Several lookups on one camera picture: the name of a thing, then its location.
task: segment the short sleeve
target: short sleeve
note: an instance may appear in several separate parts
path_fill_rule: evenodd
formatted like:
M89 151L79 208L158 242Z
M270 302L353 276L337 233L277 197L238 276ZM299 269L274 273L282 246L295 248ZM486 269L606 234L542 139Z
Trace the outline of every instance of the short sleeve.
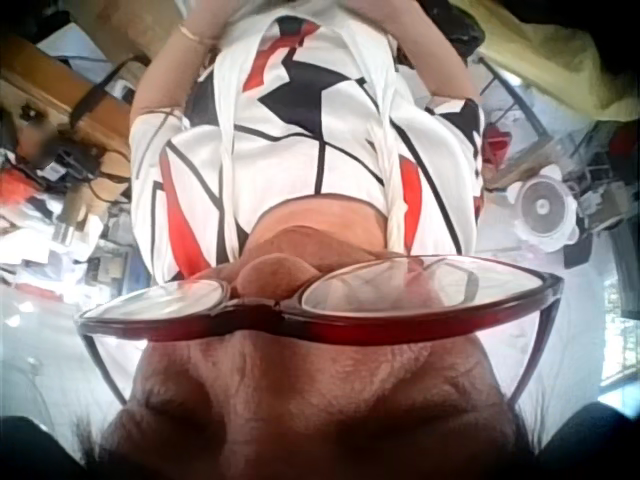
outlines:
M172 280L179 272L167 228L167 199L160 161L167 142L182 131L173 109L139 116L131 126L131 219L144 262L156 281Z
M433 115L458 139L474 181L474 206L476 219L483 206L482 195L482 135L484 113L472 99L433 97L425 110Z

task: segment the gold bracelet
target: gold bracelet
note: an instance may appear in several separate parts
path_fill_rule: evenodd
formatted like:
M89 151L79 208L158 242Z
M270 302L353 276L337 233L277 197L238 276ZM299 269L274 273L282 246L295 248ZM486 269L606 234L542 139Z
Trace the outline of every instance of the gold bracelet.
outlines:
M182 32L182 34L187 37L192 42L196 42L198 45L202 45L203 47L211 48L216 44L215 40L208 40L206 38L198 37L189 31L187 27L180 24L178 25L178 30Z

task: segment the yellow cloth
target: yellow cloth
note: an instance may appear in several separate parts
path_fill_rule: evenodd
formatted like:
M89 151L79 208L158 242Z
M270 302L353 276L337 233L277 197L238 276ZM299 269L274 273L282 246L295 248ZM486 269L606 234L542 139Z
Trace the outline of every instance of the yellow cloth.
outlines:
M594 120L640 117L637 81L600 65L589 34L556 25L520 22L492 0L452 0L473 15L487 40L480 52L550 97ZM630 45L621 48L631 49Z

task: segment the red eyeglasses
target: red eyeglasses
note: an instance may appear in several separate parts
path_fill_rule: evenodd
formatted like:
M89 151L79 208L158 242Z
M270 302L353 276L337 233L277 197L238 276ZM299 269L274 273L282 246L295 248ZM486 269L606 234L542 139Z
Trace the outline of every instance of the red eyeglasses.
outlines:
M231 299L229 286L217 280L160 285L82 313L78 331L106 383L124 404L126 399L92 338L95 335L173 342L255 330L366 347L468 335L540 312L530 354L509 397L516 403L546 346L563 283L556 275L496 260L397 257L324 275L282 302Z

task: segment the nose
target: nose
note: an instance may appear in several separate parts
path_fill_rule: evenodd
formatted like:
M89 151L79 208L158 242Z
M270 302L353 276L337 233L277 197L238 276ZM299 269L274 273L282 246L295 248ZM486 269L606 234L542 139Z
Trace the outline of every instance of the nose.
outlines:
M247 264L233 288L239 297L286 300L319 275L318 270L297 257L274 253Z

